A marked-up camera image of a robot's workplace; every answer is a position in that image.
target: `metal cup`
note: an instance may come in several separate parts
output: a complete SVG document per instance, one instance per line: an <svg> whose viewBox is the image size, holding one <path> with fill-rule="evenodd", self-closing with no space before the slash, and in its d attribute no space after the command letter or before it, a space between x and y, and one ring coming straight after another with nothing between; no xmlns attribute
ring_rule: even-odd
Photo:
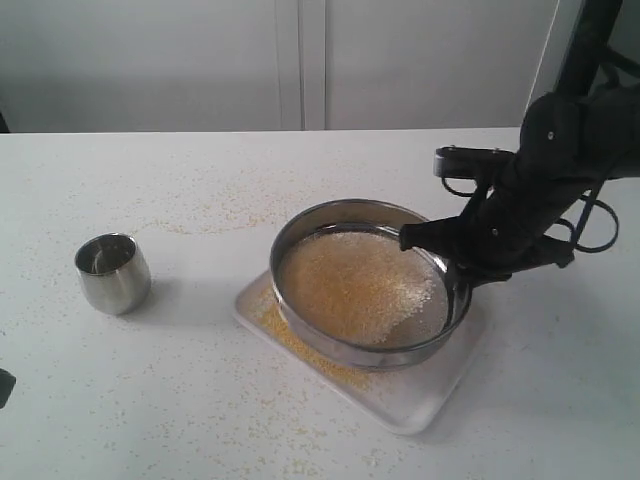
<svg viewBox="0 0 640 480"><path fill-rule="evenodd" d="M84 296L96 310L127 313L149 293L149 267L128 235L107 233L89 240L76 253L75 263Z"/></svg>

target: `yellow grains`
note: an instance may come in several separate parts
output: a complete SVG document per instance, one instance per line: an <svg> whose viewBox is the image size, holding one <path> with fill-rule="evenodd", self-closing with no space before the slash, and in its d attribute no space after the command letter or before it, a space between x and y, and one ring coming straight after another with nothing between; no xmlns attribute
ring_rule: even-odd
<svg viewBox="0 0 640 480"><path fill-rule="evenodd" d="M284 345L302 360L310 363L323 374L346 385L356 387L360 390L368 390L370 383L370 373L366 373L356 368L343 367L330 362L307 344L303 343L290 329L278 311L278 307L273 300L273 304L267 308L259 319L262 325L278 342Z"/></svg>
<svg viewBox="0 0 640 480"><path fill-rule="evenodd" d="M431 297L432 269L388 237L333 233L302 241L285 258L282 290L323 332L360 345L383 342Z"/></svg>

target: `white table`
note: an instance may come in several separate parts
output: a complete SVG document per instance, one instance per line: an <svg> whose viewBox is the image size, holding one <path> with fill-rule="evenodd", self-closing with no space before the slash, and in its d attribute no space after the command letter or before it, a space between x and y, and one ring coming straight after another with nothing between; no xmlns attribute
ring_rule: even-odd
<svg viewBox="0 0 640 480"><path fill-rule="evenodd" d="M370 197L459 212L436 147L516 129L0 136L2 479L637 478L640 182L608 185L609 252L476 291L494 329L435 422L396 437L231 317L274 234ZM588 241L610 226L596 212ZM154 277L140 311L82 298L73 255L108 231Z"/></svg>

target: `white tray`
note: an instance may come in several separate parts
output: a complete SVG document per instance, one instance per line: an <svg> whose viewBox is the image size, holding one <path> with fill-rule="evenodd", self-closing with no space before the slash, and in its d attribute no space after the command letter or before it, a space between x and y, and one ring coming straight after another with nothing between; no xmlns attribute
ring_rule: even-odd
<svg viewBox="0 0 640 480"><path fill-rule="evenodd" d="M311 368L334 391L383 427L399 435L413 435L429 425L462 378L488 331L485 318L468 317L449 341L426 362L397 372L369 373L369 388L363 390L333 380L282 345L260 325L259 319L271 302L268 299L265 305L264 292L270 285L269 272L265 272L240 292L235 303L238 322L289 357Z"/></svg>

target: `metal sieve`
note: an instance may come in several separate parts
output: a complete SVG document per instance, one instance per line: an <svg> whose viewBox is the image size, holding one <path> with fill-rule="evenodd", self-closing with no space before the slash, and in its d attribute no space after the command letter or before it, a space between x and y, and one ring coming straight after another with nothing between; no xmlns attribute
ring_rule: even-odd
<svg viewBox="0 0 640 480"><path fill-rule="evenodd" d="M276 237L270 258L273 289L280 313L291 330L307 345L330 360L343 365L373 370L391 370L420 363L433 355L460 324L471 301L468 285L452 283L447 266L438 256L415 249L415 254L433 269L430 300L420 312L393 328L384 342L361 345L329 335L303 318L288 298L282 278L282 264L299 242L313 236L335 232L367 232L398 241L400 227L426 221L402 207L364 199L337 200L312 207L289 221ZM442 330L435 336L426 328L434 315L444 318Z"/></svg>

